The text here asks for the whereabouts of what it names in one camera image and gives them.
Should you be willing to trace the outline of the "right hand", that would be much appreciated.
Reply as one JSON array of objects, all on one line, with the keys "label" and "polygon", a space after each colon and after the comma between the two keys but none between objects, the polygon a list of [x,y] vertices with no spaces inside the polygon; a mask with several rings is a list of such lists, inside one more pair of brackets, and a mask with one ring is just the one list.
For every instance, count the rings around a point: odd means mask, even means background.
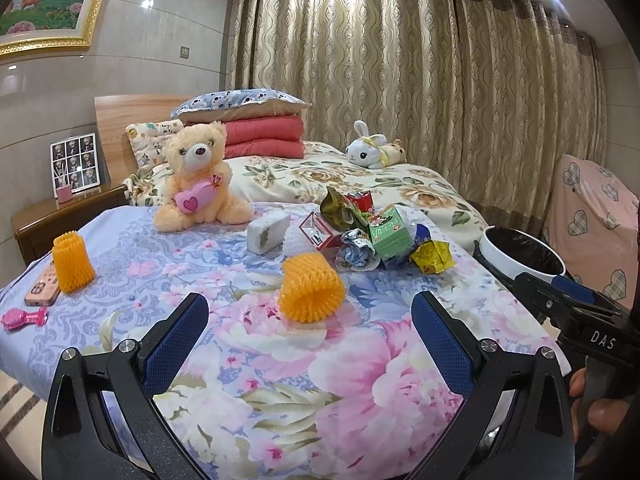
[{"label": "right hand", "polygon": [[[582,396],[586,386],[586,369],[581,368],[570,378],[570,397],[574,399],[572,413],[574,442],[580,434],[578,415],[582,407]],[[595,430],[612,436],[625,418],[629,403],[624,400],[600,399],[591,405],[588,411],[588,422]]]}]

